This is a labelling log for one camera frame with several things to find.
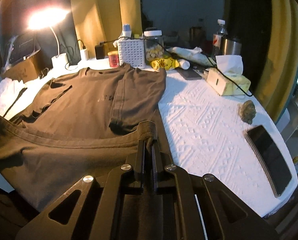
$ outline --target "black smartphone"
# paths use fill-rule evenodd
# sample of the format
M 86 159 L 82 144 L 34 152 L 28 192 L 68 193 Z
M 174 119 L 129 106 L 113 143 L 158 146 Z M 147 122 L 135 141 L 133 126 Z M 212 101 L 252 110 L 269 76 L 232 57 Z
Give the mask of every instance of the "black smartphone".
M 275 197 L 281 196 L 292 175 L 279 148 L 262 125 L 247 130 L 246 139 L 257 155 Z
M 183 69 L 180 67 L 176 68 L 176 71 L 179 72 L 179 74 L 185 79 L 185 80 L 197 80 L 202 79 L 202 76 L 200 76 L 197 72 L 195 72 L 191 67 L 189 69 Z

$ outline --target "basket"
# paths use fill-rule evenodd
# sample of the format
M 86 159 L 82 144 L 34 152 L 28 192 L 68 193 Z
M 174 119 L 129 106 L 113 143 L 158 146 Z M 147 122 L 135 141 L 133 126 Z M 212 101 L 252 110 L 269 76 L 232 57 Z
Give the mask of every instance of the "basket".
M 118 41 L 120 64 L 128 63 L 134 68 L 145 67 L 145 47 L 143 40 Z

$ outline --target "yellow lid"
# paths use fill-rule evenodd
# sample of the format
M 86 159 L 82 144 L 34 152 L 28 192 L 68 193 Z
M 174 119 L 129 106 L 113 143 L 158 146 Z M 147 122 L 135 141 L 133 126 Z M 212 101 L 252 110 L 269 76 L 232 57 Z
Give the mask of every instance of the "yellow lid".
M 118 55 L 118 54 L 119 54 L 119 53 L 118 53 L 117 50 L 108 52 L 108 56 L 110 56 L 110 55 Z

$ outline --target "yellow snack bag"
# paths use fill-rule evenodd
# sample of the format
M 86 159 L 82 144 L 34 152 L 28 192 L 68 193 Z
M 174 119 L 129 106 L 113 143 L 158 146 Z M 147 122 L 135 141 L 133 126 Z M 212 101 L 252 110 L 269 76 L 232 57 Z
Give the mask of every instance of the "yellow snack bag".
M 171 57 L 169 58 L 159 58 L 150 62 L 151 67 L 155 70 L 159 70 L 159 68 L 164 68 L 165 70 L 172 70 L 176 67 L 179 67 L 179 62 Z

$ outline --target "small stone figurine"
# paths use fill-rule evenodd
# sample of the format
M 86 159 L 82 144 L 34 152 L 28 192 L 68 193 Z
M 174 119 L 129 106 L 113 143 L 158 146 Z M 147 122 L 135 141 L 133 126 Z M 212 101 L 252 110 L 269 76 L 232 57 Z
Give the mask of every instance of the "small stone figurine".
M 243 122 L 252 124 L 252 120 L 256 114 L 255 105 L 251 100 L 248 100 L 243 104 L 240 104 L 238 114 L 241 117 Z

